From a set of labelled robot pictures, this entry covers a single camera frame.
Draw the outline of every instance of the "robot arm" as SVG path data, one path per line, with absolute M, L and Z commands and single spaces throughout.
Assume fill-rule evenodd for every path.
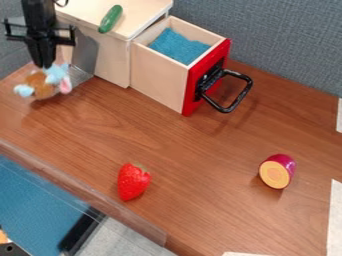
M 58 4 L 56 0 L 21 0 L 24 17 L 4 20 L 7 39 L 23 41 L 34 64 L 40 68 L 51 67 L 58 44 L 75 46 L 75 27 L 57 21 L 55 3 Z M 12 27 L 24 28 L 26 33 L 14 34 Z M 69 37 L 60 37 L 60 30 L 69 31 Z

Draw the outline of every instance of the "wooden table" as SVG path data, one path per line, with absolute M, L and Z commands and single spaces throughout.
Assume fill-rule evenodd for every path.
M 231 114 L 203 105 L 189 118 L 99 78 L 68 96 L 23 100 L 12 87 L 28 65 L 0 85 L 1 150 L 40 159 L 46 164 L 31 161 L 33 170 L 110 215 L 120 166 L 143 164 L 153 183 L 123 208 L 164 230 L 166 246 L 180 255 L 325 255 L 331 179 L 342 181 L 337 98 L 228 64 L 254 79 L 250 95 Z M 221 103 L 243 86 L 229 79 L 216 93 Z M 284 191 L 257 177 L 260 162 L 278 152 L 298 163 Z

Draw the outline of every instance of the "cabinet top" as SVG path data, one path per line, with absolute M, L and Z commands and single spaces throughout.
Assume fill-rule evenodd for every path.
M 97 30 L 102 18 L 114 5 L 121 5 L 123 13 L 107 34 L 122 40 L 131 40 L 168 12 L 173 0 L 72 0 L 66 7 L 56 6 L 56 11 L 60 17 Z

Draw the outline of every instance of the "open drawer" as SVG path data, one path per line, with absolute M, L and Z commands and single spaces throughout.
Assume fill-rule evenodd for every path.
M 197 40 L 211 47 L 189 65 L 149 48 L 168 27 L 189 40 Z M 220 112 L 231 112 L 246 96 L 252 80 L 224 69 L 229 48 L 229 39 L 170 16 L 133 40 L 131 86 L 185 116 L 190 115 L 203 99 Z M 246 80 L 247 86 L 230 107 L 223 108 L 209 98 L 208 94 L 220 85 L 221 78 L 227 74 Z

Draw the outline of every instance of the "red drawer front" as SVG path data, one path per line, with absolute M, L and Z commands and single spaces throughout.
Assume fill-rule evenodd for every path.
M 231 40 L 226 39 L 213 49 L 207 56 L 194 65 L 188 74 L 188 80 L 186 84 L 186 91 L 184 96 L 183 111 L 184 116 L 190 116 L 203 102 L 203 99 L 196 101 L 195 90 L 199 79 L 206 74 L 215 64 L 217 64 L 222 58 L 224 59 L 223 67 L 226 66 L 227 57 L 231 45 Z M 222 79 L 219 79 L 207 92 L 211 94 L 218 86 L 220 86 Z

